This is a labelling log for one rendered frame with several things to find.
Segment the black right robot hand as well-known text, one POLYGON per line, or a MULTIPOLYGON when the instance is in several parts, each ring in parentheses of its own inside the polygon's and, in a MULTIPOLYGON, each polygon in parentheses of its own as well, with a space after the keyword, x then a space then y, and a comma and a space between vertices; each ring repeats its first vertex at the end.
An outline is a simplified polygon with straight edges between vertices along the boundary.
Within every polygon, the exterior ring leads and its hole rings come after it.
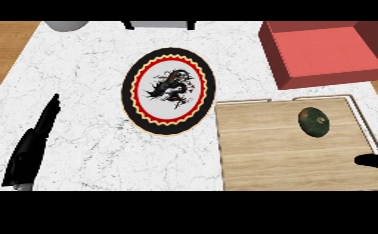
POLYGON ((364 154, 355 157, 355 163, 362 166, 378 168, 378 155, 364 154))

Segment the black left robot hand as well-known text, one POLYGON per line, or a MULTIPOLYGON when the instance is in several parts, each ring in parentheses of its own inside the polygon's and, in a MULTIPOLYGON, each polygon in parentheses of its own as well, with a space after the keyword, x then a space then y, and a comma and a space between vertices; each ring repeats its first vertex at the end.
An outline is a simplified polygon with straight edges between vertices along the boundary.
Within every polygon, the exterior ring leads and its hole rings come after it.
POLYGON ((40 115, 37 124, 27 130, 15 147, 2 186, 33 183, 39 174, 48 138, 61 111, 59 95, 55 94, 40 115))

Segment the pale wooden tray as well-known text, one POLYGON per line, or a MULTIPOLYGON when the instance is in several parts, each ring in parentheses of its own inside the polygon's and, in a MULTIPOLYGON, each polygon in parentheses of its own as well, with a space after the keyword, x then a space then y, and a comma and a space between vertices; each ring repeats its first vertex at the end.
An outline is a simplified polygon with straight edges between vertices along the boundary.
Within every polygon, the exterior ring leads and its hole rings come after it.
POLYGON ((349 96, 220 102, 216 105, 223 187, 228 190, 375 190, 378 169, 355 163, 377 151, 349 96), (300 111, 318 108, 331 126, 315 138, 300 111))

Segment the dark green squash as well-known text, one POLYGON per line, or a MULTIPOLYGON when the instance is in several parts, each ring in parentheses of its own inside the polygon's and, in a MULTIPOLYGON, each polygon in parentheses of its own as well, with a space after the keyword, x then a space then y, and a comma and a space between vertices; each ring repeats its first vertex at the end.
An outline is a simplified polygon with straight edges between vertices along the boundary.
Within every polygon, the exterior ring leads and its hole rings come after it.
POLYGON ((330 131, 330 119, 318 108, 308 107, 300 111, 299 124, 305 133, 312 137, 321 138, 330 131))

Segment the black rimmed dragon plate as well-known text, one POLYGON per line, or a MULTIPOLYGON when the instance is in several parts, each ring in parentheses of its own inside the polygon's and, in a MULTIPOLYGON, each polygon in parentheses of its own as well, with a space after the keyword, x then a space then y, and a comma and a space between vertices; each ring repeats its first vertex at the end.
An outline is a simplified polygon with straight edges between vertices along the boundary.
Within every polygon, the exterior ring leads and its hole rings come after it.
POLYGON ((188 131, 206 117, 216 78, 206 60, 182 48, 161 48, 132 66, 121 102, 133 124, 154 135, 188 131))

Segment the red open box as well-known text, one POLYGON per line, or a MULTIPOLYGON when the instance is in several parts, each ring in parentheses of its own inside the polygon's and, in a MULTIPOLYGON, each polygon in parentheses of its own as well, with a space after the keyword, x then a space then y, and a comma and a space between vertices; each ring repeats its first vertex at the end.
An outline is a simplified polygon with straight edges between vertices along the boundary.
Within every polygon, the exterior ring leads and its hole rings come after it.
POLYGON ((259 37, 279 90, 378 80, 378 21, 265 21, 259 37))

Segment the grey round container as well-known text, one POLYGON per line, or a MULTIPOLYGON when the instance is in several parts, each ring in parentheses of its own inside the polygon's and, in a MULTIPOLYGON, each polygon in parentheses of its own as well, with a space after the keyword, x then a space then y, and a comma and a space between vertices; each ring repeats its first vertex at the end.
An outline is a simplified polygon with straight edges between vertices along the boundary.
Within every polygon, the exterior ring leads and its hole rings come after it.
POLYGON ((58 32, 71 32, 88 25, 88 21, 48 21, 48 26, 58 32))

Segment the grey appliance with black legs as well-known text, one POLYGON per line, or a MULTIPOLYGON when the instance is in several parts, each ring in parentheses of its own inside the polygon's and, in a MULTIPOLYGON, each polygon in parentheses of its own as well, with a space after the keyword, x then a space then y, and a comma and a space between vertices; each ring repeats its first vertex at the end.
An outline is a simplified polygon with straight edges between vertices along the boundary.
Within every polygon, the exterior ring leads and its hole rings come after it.
POLYGON ((136 28, 195 29, 195 21, 124 21, 123 24, 129 30, 135 30, 136 28))

